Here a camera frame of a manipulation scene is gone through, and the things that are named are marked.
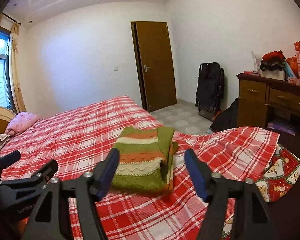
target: floor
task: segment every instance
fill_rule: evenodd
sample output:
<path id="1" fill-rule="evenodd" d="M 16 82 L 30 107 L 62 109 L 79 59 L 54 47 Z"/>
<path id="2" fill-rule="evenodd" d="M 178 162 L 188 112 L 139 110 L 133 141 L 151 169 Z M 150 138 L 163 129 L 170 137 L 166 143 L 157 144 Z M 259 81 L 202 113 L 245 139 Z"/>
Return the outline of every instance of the floor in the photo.
<path id="1" fill-rule="evenodd" d="M 176 105 L 154 111 L 151 113 L 164 126 L 173 127 L 176 131 L 204 135 L 212 124 L 208 119 L 198 114 L 194 104 L 178 101 Z"/>

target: brown wooden door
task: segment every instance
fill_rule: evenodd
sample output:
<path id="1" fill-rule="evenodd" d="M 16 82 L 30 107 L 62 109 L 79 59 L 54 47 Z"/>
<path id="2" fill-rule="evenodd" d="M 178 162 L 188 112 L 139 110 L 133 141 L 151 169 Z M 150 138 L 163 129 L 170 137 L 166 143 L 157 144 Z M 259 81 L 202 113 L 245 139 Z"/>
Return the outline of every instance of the brown wooden door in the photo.
<path id="1" fill-rule="evenodd" d="M 149 112 L 177 103 L 167 23 L 136 22 Z"/>

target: screw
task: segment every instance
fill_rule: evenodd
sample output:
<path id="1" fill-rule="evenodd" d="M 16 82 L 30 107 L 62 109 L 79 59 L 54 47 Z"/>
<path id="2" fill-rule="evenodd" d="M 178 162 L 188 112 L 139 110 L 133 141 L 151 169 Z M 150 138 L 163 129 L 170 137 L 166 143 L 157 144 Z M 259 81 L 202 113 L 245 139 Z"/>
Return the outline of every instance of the screw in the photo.
<path id="1" fill-rule="evenodd" d="M 250 184 L 250 185 L 254 183 L 253 179 L 250 179 L 250 178 L 246 178 L 245 181 L 247 184 Z"/>
<path id="2" fill-rule="evenodd" d="M 90 178 L 90 177 L 93 176 L 93 172 L 87 171 L 87 172 L 85 172 L 85 173 L 83 174 L 83 176 L 84 176 L 85 178 Z"/>
<path id="3" fill-rule="evenodd" d="M 53 184 L 58 183 L 59 181 L 60 181 L 60 179 L 57 177 L 51 179 L 51 183 L 53 183 Z"/>
<path id="4" fill-rule="evenodd" d="M 215 179 L 220 179 L 221 178 L 221 173 L 213 172 L 213 173 L 211 173 L 211 177 L 213 177 Z"/>

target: red plaid bedsheet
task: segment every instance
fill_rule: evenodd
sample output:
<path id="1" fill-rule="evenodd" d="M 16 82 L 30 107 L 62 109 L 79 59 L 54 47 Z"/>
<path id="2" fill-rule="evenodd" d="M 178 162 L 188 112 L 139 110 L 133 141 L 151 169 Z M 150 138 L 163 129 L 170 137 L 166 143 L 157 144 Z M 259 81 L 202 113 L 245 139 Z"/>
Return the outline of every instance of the red plaid bedsheet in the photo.
<path id="1" fill-rule="evenodd" d="M 38 121 L 12 138 L 0 156 L 13 150 L 21 160 L 2 173 L 2 179 L 27 178 L 51 158 L 58 161 L 55 176 L 74 179 L 104 160 L 124 127 L 153 129 L 161 124 L 129 97 L 118 97 Z M 195 239 L 207 204 L 200 200 L 184 165 L 184 150 L 191 147 L 213 171 L 226 178 L 256 179 L 275 151 L 278 135 L 259 128 L 231 129 L 196 136 L 176 132 L 179 151 L 174 156 L 174 192 L 149 198 L 109 193 L 97 209 L 109 239 Z M 75 199 L 70 199 L 74 239 L 82 239 Z M 230 200 L 227 220 L 234 211 Z"/>

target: window pane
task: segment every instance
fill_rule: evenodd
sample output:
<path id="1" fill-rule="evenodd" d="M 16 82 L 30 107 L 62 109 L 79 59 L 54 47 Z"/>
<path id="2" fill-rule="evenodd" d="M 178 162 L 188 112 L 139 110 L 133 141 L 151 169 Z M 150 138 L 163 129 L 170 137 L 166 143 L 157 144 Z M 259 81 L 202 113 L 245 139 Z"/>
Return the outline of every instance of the window pane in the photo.
<path id="1" fill-rule="evenodd" d="M 8 54 L 8 42 L 9 36 L 5 35 L 4 33 L 0 33 L 0 54 Z"/>
<path id="2" fill-rule="evenodd" d="M 6 81 L 6 60 L 0 59 L 0 106 L 10 107 L 11 103 L 8 95 L 8 87 Z"/>

